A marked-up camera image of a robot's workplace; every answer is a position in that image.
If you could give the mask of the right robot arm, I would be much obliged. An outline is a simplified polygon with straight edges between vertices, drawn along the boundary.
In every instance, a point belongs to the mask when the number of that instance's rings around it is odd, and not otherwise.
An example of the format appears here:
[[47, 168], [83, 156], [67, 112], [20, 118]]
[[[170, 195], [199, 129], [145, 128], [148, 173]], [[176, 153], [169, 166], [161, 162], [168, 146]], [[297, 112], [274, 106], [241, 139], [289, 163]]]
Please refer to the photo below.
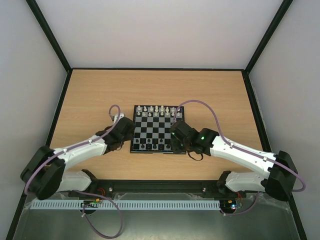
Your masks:
[[224, 171], [218, 191], [229, 196], [239, 191], [260, 191], [287, 202], [293, 192], [298, 171], [291, 156], [284, 151], [277, 154], [256, 150], [234, 142], [209, 128], [197, 131], [183, 120], [169, 129], [173, 152], [194, 152], [201, 156], [218, 157], [239, 164], [250, 172]]

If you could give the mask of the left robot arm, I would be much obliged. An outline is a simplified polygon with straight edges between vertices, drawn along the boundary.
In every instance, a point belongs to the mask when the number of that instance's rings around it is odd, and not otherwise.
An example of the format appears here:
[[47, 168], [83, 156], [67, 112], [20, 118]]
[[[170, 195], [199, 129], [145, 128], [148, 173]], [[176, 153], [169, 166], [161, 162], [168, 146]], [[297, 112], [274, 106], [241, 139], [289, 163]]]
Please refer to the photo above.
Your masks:
[[90, 189], [94, 181], [90, 172], [71, 172], [69, 169], [117, 150], [133, 137], [134, 128], [134, 122], [123, 116], [116, 119], [112, 126], [79, 143], [54, 149], [46, 145], [40, 147], [20, 174], [25, 183], [24, 193], [35, 194], [39, 200], [46, 200], [58, 192]]

